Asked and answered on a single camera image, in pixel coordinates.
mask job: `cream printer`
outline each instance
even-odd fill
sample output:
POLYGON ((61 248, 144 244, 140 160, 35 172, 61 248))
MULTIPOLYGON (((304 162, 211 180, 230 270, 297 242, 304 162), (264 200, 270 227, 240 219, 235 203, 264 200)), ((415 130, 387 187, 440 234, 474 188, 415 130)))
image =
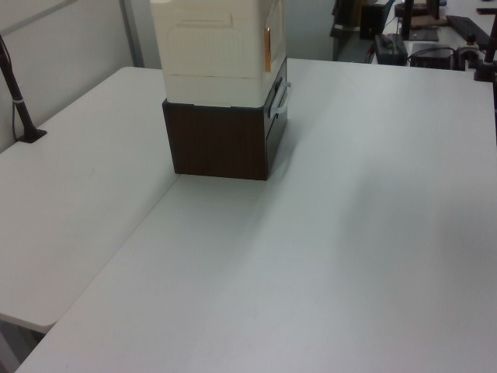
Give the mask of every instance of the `cream printer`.
POLYGON ((286 0, 151 0, 177 173, 266 180, 284 126, 286 0))

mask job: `table surface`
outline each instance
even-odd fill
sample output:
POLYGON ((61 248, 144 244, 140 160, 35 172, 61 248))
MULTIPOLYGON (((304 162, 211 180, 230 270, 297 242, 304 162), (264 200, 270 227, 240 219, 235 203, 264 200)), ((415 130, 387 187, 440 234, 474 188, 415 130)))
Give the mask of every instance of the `table surface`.
POLYGON ((1 320, 48 331, 176 180, 161 82, 124 68, 1 154, 1 320))
POLYGON ((495 370, 491 85, 288 75, 269 180, 180 176, 19 373, 495 370))

